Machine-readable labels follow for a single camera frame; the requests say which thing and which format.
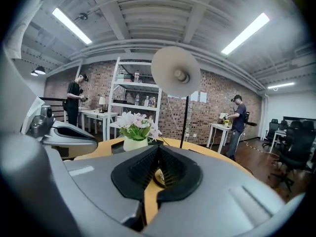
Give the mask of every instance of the flower pot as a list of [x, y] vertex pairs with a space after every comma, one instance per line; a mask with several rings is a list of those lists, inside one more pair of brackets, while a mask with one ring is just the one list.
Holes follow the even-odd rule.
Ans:
[[142, 148], [148, 146], [148, 140], [147, 138], [141, 141], [136, 141], [136, 140], [131, 140], [129, 138], [127, 138], [126, 136], [124, 136], [124, 144], [123, 144], [123, 148], [125, 151], [131, 151], [137, 148]]

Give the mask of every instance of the brick wall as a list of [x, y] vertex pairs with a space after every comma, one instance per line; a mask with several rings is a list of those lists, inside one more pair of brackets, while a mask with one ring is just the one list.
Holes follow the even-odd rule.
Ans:
[[[105, 96], [108, 102], [111, 82], [114, 71], [114, 62], [97, 62], [89, 65], [84, 65], [81, 69], [82, 73], [86, 73], [89, 77], [89, 82], [84, 83], [82, 89], [84, 94], [89, 97], [89, 100], [83, 103], [82, 106], [95, 109], [98, 107], [98, 101], [100, 96]], [[55, 74], [46, 80], [45, 97], [65, 98], [68, 83], [76, 76], [77, 68], [72, 68], [64, 72]], [[261, 97], [248, 88], [233, 82], [225, 77], [218, 76], [214, 73], [201, 71], [201, 85], [199, 92], [207, 92], [207, 102], [189, 102], [189, 111], [187, 118], [187, 127], [189, 128], [190, 136], [189, 142], [196, 144], [206, 144], [210, 124], [217, 123], [219, 114], [227, 112], [233, 113], [233, 107], [237, 109], [237, 106], [231, 102], [231, 99], [239, 94], [243, 98], [243, 102], [250, 112], [249, 121], [259, 124], [261, 116]], [[133, 101], [135, 92], [127, 92], [125, 99]], [[140, 102], [142, 103], [146, 98], [146, 93], [141, 93]], [[114, 99], [123, 98], [123, 88], [115, 90]], [[172, 108], [173, 116], [177, 122], [178, 128], [182, 130], [185, 100], [169, 98], [169, 102]], [[154, 112], [146, 112], [147, 115], [153, 115]], [[177, 130], [177, 127], [173, 121], [171, 110], [168, 105], [167, 95], [162, 94], [161, 106], [159, 114], [159, 128], [163, 135], [168, 138], [181, 138], [181, 132]], [[256, 137], [258, 134], [258, 127], [248, 126], [245, 130], [247, 138]], [[222, 131], [216, 131], [214, 143], [220, 142]]]

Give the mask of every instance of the table lamp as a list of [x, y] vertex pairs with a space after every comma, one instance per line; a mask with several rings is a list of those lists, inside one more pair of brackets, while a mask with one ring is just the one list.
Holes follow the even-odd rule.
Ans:
[[99, 112], [104, 113], [105, 109], [105, 97], [100, 97], [99, 99]]
[[167, 94], [187, 97], [180, 148], [182, 148], [188, 115], [189, 95], [201, 82], [198, 62], [187, 50], [176, 46], [159, 49], [152, 59], [151, 70], [156, 84]]

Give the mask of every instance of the man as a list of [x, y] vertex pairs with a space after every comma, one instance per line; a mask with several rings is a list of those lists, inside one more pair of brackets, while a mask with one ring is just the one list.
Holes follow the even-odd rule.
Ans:
[[70, 82], [67, 90], [67, 113], [68, 113], [68, 123], [77, 125], [77, 118], [79, 112], [79, 99], [84, 100], [84, 95], [79, 96], [82, 91], [80, 91], [79, 85], [84, 81], [88, 81], [86, 74], [79, 75], [79, 77]]
[[235, 152], [238, 146], [238, 140], [244, 129], [246, 106], [242, 102], [242, 97], [240, 95], [236, 95], [232, 99], [232, 102], [238, 105], [238, 108], [235, 114], [226, 116], [226, 119], [233, 119], [233, 133], [229, 144], [229, 150], [227, 152], [227, 157], [235, 161]]

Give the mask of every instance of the wooden floor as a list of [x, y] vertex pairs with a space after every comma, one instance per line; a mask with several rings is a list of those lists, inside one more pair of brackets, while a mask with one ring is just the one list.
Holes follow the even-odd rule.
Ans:
[[[98, 142], [103, 141], [101, 132], [98, 134], [94, 134], [94, 132], [92, 132], [91, 134], [95, 136]], [[278, 179], [274, 176], [268, 179], [270, 173], [280, 174], [282, 171], [285, 171], [285, 166], [281, 168], [280, 172], [277, 170], [277, 167], [272, 164], [272, 161], [278, 157], [272, 154], [270, 155], [268, 153], [262, 153], [251, 147], [248, 147], [247, 145], [260, 149], [264, 152], [268, 151], [268, 147], [265, 147], [264, 149], [262, 148], [262, 141], [259, 139], [240, 142], [235, 154], [236, 162], [249, 169], [257, 179], [266, 183], [267, 185], [273, 186], [278, 184]], [[228, 148], [229, 144], [222, 148], [221, 153], [226, 155]], [[212, 150], [217, 151], [218, 145], [213, 145]], [[278, 151], [275, 149], [273, 150], [273, 153], [278, 155]], [[288, 202], [291, 200], [291, 198], [306, 190], [310, 180], [312, 179], [312, 174], [302, 170], [295, 170], [294, 175], [293, 173], [290, 173], [288, 177], [294, 181], [294, 185], [291, 187], [291, 193], [288, 192], [288, 189], [284, 183], [281, 183], [277, 188], [274, 188], [274, 190], [283, 198], [285, 202]]]

